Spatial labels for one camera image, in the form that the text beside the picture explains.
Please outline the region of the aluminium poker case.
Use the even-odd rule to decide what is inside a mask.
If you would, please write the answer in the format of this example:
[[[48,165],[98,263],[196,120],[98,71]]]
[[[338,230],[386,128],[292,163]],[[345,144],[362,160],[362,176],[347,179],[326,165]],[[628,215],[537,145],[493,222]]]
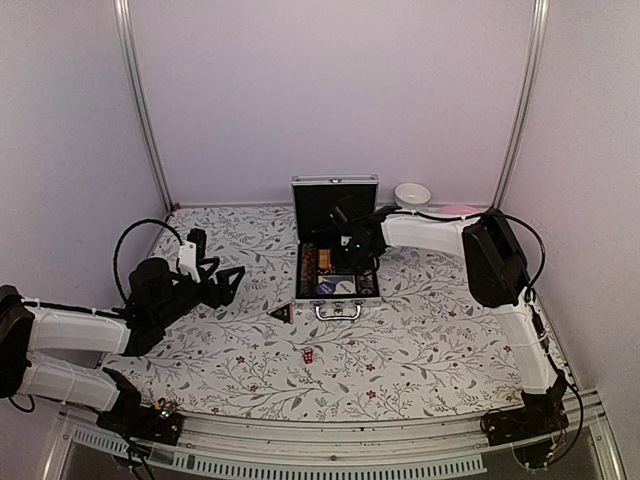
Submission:
[[[291,179],[297,235],[294,305],[319,321],[354,322],[380,303],[375,174]]]

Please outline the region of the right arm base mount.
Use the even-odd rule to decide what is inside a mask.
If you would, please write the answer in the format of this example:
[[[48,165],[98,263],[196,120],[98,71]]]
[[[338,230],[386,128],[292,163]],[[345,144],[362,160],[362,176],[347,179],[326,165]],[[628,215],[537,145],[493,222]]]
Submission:
[[[523,393],[524,405],[491,410],[480,419],[480,429],[490,446],[503,445],[559,432],[569,425],[561,399]]]

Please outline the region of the red playing card deck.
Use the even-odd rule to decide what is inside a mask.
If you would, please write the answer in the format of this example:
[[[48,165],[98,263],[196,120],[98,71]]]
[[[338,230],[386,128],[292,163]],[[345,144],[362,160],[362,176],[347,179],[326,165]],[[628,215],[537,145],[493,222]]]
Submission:
[[[318,250],[318,269],[319,270],[332,270],[333,263],[331,259],[331,250],[330,249],[319,249]]]

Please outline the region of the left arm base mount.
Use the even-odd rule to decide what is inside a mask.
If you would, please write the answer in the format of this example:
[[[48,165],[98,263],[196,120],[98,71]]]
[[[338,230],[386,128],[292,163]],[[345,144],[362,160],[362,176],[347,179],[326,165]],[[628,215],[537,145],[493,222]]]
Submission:
[[[139,399],[118,399],[109,411],[100,411],[96,425],[125,439],[140,439],[169,446],[178,444],[184,416],[161,401],[144,406]]]

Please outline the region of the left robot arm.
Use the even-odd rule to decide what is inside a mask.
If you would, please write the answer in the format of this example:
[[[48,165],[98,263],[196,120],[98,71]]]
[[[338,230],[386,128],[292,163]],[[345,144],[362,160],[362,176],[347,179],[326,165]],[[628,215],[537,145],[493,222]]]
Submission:
[[[46,356],[78,350],[142,357],[167,329],[199,305],[212,309],[234,300],[244,267],[222,270],[218,258],[197,260],[173,272],[152,257],[130,274],[130,296],[114,313],[29,304],[11,285],[1,288],[1,395],[39,396],[86,406],[128,434],[148,426],[141,394],[122,374],[88,369]]]

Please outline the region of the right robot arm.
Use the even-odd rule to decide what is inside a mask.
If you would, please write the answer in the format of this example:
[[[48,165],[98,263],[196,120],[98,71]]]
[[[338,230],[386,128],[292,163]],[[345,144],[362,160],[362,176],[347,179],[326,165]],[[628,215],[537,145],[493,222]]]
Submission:
[[[355,269],[374,266],[390,247],[443,252],[465,262],[467,285],[480,305],[492,310],[520,370],[525,404],[517,427],[537,436],[552,424],[567,389],[550,355],[549,334],[534,290],[539,276],[528,261],[511,223],[498,209],[468,215],[436,215],[385,206],[354,219],[333,208],[329,218],[340,236],[337,257]]]

